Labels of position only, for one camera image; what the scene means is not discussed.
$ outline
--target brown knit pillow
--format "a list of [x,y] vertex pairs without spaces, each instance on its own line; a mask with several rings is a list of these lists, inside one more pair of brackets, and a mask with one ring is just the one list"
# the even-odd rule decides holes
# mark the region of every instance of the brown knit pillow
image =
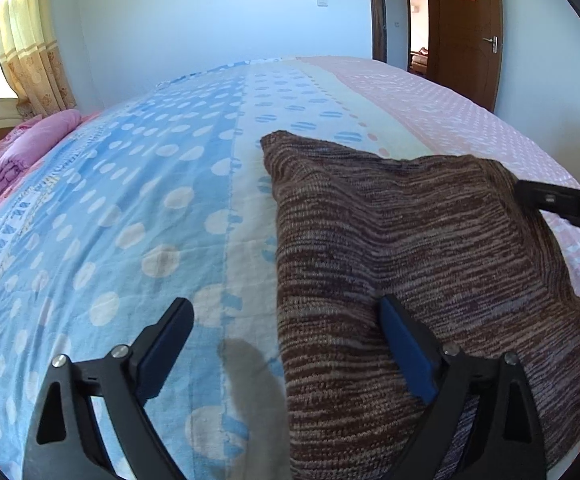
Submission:
[[[423,405],[377,325],[392,293],[441,341],[514,349],[553,465],[580,439],[580,298],[541,214],[493,160],[370,153],[276,132],[261,141],[278,203],[278,335],[295,479],[378,479]],[[438,478],[451,474],[466,410]]]

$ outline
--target blue polka dot bed sheet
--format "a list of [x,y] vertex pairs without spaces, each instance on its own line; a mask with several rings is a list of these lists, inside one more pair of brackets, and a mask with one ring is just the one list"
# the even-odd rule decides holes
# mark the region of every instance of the blue polka dot bed sheet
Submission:
[[[245,62],[161,84],[55,147],[0,203],[0,468],[10,480],[21,478],[51,358],[103,357],[177,297],[193,303],[195,326],[161,394],[145,406],[157,433],[191,480],[289,480],[276,204],[259,140],[288,130],[393,158],[451,152],[439,147],[438,110],[393,109],[413,94],[424,106],[433,89],[371,60]],[[468,147],[471,137],[455,137],[463,152],[482,155],[489,146],[476,134]],[[531,166],[526,158],[503,162],[518,173]],[[552,180],[570,178],[544,163]],[[560,241],[573,236],[555,225]],[[95,401],[115,470],[131,480]]]

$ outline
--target wooden door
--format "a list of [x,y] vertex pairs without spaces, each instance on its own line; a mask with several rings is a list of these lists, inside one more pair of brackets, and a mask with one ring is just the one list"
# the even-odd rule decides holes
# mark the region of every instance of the wooden door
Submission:
[[372,59],[388,62],[385,0],[372,0]]
[[429,0],[427,78],[493,112],[501,73],[502,0]]

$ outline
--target pink bed sheet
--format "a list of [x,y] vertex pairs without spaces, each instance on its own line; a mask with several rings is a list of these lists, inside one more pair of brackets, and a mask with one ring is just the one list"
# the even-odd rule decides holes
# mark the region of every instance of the pink bed sheet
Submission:
[[[302,58],[392,115],[433,153],[500,161],[518,178],[580,189],[580,184],[537,144],[485,108],[456,92],[378,61],[346,57]],[[580,297],[580,229],[544,216],[566,259]]]

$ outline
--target doorway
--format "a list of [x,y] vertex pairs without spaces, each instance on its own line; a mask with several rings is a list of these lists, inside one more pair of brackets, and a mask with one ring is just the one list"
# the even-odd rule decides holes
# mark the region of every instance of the doorway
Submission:
[[427,74],[427,56],[429,47],[429,6],[428,0],[407,0],[407,37],[409,52],[407,71],[425,77]]

